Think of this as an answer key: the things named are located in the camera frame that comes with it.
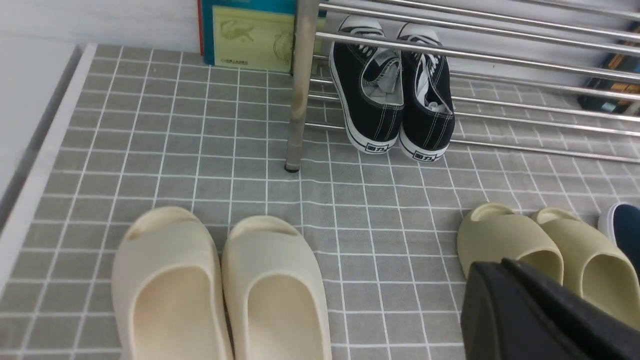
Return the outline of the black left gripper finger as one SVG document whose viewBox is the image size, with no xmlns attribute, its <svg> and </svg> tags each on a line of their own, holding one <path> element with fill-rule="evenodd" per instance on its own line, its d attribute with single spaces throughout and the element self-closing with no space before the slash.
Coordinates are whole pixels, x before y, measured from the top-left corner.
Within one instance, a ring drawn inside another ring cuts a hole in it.
<svg viewBox="0 0 640 360">
<path fill-rule="evenodd" d="M 637 360 L 637 330 L 519 260 L 475 261 L 461 312 L 468 360 Z"/>
</svg>

